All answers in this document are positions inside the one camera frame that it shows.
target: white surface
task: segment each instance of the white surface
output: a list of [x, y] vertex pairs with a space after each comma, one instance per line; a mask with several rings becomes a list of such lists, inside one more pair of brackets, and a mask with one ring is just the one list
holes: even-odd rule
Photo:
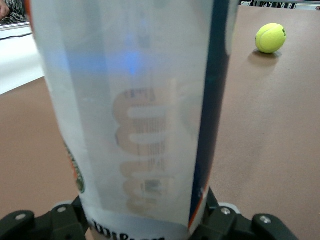
[[[23, 35], [29, 27], [0, 32], [0, 38]], [[32, 35], [0, 40], [0, 95], [44, 76]]]

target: person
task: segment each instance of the person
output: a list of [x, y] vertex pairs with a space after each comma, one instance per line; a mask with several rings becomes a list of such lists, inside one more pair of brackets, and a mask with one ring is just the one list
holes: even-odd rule
[[0, 24], [27, 22], [23, 0], [0, 0]]

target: tennis ball can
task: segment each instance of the tennis ball can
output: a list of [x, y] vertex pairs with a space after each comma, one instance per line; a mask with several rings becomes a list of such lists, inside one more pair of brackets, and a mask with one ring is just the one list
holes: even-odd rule
[[208, 194], [237, 0], [30, 0], [99, 240], [186, 240]]

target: yellow tennis ball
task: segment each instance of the yellow tennis ball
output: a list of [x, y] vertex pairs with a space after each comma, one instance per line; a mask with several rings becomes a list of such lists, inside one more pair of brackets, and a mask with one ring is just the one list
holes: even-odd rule
[[256, 47], [265, 54], [278, 51], [287, 39], [286, 30], [277, 23], [264, 25], [255, 36]]

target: black cable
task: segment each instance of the black cable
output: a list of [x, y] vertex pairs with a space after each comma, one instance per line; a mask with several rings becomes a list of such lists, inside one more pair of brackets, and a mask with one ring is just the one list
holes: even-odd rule
[[4, 37], [4, 38], [0, 38], [0, 41], [1, 40], [6, 40], [6, 39], [11, 39], [11, 38], [22, 38], [22, 37], [25, 37], [25, 36], [28, 36], [28, 35], [31, 35], [32, 33], [27, 33], [27, 34], [23, 34], [23, 35], [17, 35], [17, 36], [7, 36], [7, 37]]

